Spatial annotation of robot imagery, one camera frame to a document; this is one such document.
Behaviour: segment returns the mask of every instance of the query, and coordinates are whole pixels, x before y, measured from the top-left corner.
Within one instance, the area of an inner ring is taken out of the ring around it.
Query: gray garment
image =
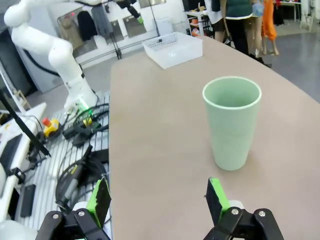
[[[96,32],[108,39],[110,34],[114,32],[110,21],[108,20],[105,7],[103,5],[94,6],[91,9],[92,19],[96,28]]]

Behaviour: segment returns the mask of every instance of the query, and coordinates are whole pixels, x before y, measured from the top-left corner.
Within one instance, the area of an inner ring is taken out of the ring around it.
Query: black pole
[[[0,90],[0,101],[3,103],[4,107],[9,111],[9,113],[14,118],[16,124],[21,128],[22,132],[24,132],[33,143],[34,147],[36,147],[39,151],[41,151],[45,156],[50,156],[48,149],[45,148],[43,144],[35,137],[35,135],[29,130],[29,128],[25,125],[25,123],[18,117],[15,110],[10,106],[7,99],[5,98],[3,92]]]

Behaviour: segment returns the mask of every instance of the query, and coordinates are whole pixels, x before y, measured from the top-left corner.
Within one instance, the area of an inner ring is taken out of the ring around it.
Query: basket
[[[180,32],[143,42],[146,54],[163,69],[202,57],[202,40]]]

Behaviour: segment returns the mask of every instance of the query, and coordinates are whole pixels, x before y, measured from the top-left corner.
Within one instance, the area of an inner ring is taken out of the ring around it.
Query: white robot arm
[[[70,1],[21,0],[5,12],[4,22],[12,28],[11,38],[15,45],[30,52],[48,55],[50,64],[60,75],[69,92],[64,105],[66,111],[79,105],[85,108],[93,107],[97,103],[97,96],[89,87],[83,71],[73,57],[71,43],[28,25],[32,7],[63,2]],[[97,5],[101,3],[101,0],[84,0],[84,2]]]

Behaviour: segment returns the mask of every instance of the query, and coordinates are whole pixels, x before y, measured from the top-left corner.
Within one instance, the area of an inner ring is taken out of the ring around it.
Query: cup
[[[246,163],[261,95],[256,83],[238,76],[219,77],[203,88],[213,156],[221,169],[234,171]]]

